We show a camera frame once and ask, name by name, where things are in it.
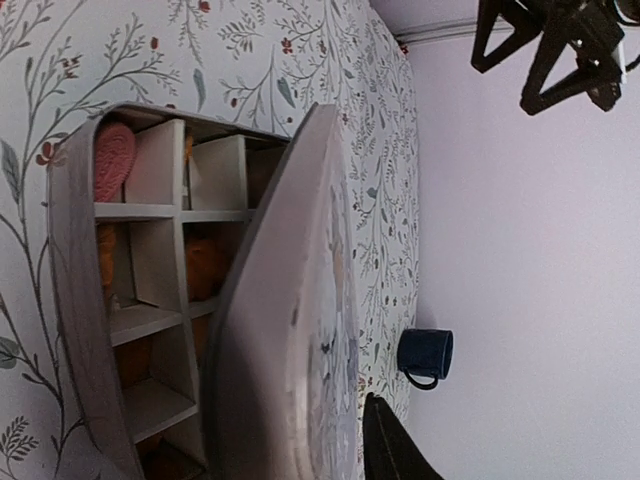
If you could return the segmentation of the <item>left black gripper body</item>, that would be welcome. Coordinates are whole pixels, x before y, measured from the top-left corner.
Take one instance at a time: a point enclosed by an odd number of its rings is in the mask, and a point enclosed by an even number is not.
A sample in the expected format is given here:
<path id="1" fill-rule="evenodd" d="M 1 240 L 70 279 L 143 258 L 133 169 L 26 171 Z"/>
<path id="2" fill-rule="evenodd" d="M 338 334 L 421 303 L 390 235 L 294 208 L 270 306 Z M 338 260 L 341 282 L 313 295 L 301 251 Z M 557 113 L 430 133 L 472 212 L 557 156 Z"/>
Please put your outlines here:
<path id="1" fill-rule="evenodd" d="M 622 66 L 614 52 L 624 37 L 622 29 L 599 1 L 554 1 L 544 32 L 544 53 L 554 66 L 569 46 L 577 68 L 544 90 L 544 102 L 554 105 L 585 93 L 602 110 L 621 97 Z"/>

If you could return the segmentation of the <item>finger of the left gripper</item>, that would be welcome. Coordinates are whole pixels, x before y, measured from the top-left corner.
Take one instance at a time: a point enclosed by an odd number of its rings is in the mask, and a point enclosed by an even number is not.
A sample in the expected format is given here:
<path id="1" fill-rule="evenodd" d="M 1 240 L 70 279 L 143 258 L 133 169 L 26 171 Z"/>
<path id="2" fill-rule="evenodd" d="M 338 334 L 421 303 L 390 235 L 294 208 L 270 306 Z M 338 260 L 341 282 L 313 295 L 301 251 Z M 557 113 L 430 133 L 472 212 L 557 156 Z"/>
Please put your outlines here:
<path id="1" fill-rule="evenodd" d="M 534 40 L 544 22 L 545 9 L 539 1 L 481 0 L 471 65 L 486 73 Z"/>
<path id="2" fill-rule="evenodd" d="M 561 34 L 543 33 L 520 99 L 520 107 L 528 115 L 535 116 L 599 84 L 598 68 L 587 63 L 578 63 L 559 75 L 558 63 L 567 47 L 567 39 Z"/>

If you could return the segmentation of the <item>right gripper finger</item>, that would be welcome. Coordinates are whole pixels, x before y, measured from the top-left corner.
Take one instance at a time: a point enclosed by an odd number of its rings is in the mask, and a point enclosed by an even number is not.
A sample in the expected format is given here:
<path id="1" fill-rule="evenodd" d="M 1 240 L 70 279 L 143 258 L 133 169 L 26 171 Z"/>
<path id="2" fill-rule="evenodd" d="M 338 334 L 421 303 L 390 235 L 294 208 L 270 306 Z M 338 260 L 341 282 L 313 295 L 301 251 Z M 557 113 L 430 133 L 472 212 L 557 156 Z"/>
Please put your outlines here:
<path id="1" fill-rule="evenodd" d="M 383 397 L 367 395 L 362 425 L 366 479 L 443 480 Z"/>

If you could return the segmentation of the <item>metal tin lid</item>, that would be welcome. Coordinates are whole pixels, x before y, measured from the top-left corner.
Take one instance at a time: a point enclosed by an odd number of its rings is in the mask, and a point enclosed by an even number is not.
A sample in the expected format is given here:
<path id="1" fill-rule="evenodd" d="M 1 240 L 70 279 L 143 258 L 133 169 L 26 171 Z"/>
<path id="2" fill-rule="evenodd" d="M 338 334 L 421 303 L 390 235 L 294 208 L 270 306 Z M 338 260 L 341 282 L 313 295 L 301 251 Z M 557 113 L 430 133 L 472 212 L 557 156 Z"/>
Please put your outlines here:
<path id="1" fill-rule="evenodd" d="M 316 104 L 287 145 L 221 290 L 201 363 L 213 479 L 353 479 L 357 300 L 343 141 Z"/>

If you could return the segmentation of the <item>pink sandwich cookie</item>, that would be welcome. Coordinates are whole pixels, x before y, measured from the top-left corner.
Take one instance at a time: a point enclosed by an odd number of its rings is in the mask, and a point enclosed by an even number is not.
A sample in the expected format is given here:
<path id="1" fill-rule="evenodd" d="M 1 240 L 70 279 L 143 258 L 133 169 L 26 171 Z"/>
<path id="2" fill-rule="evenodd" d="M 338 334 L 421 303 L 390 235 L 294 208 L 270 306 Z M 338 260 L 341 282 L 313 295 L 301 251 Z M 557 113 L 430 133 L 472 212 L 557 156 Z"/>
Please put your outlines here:
<path id="1" fill-rule="evenodd" d="M 111 200 L 128 178 L 136 158 L 136 138 L 123 123 L 102 127 L 94 144 L 94 197 Z"/>

